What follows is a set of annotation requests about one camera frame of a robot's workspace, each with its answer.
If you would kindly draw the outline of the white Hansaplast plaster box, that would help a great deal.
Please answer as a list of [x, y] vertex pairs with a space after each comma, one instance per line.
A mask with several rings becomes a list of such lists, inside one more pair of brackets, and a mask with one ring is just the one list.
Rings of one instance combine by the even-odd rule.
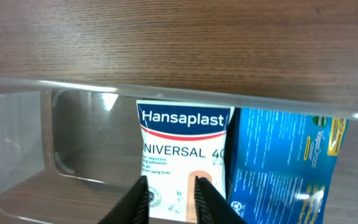
[[207, 178], [226, 196], [224, 147], [234, 107], [137, 100], [136, 108], [150, 216], [196, 223], [196, 177]]

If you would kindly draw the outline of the blue cough drops box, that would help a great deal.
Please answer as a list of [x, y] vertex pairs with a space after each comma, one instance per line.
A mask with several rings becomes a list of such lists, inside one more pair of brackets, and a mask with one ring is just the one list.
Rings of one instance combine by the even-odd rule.
[[348, 120], [241, 108], [229, 204], [247, 223], [322, 223]]

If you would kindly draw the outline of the clear plastic container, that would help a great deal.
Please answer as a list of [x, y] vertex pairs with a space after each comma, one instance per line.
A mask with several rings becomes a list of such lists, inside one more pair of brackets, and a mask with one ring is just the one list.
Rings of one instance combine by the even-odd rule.
[[34, 223], [97, 223], [104, 218], [142, 176], [137, 100], [234, 107], [224, 147], [228, 204], [232, 142], [241, 108], [348, 120], [322, 223], [358, 223], [358, 103], [4, 75], [0, 75], [0, 212]]

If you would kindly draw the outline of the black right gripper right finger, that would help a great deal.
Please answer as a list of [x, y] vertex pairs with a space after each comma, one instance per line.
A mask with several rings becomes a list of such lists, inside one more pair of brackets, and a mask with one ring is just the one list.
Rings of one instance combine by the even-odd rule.
[[205, 177], [195, 177], [197, 224], [247, 224]]

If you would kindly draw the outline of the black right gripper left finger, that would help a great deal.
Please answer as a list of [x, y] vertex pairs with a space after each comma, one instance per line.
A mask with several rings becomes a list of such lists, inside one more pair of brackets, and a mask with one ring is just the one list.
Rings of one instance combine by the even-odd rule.
[[142, 175], [98, 224], [148, 224], [149, 185]]

